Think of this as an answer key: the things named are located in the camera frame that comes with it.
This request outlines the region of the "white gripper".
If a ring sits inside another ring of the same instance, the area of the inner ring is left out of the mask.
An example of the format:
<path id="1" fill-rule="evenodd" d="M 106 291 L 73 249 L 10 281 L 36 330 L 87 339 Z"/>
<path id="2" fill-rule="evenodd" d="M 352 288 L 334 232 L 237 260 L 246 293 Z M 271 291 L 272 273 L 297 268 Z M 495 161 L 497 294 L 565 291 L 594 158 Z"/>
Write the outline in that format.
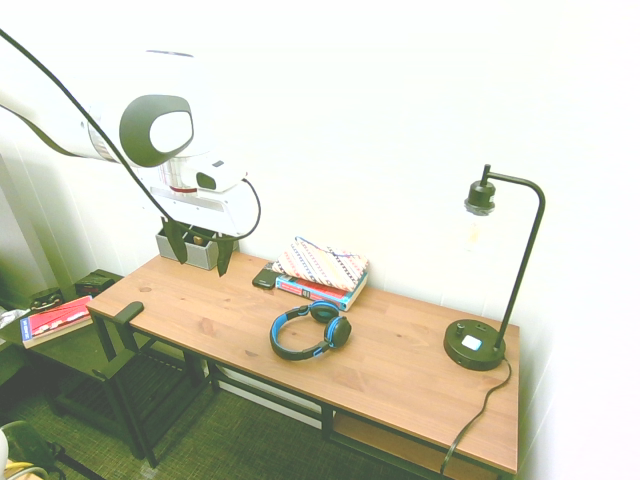
<path id="1" fill-rule="evenodd" d="M 152 169 L 151 172 L 138 169 L 137 176 L 172 217 L 164 220 L 164 233 L 180 264 L 187 262 L 188 252 L 179 222 L 234 237 L 247 234 L 253 228 L 253 191 L 247 182 L 241 181 L 222 193 L 209 190 L 181 193 L 163 183 L 158 169 Z M 222 277 L 228 271 L 236 241 L 222 239 L 217 240 L 216 244 L 216 268 Z"/>

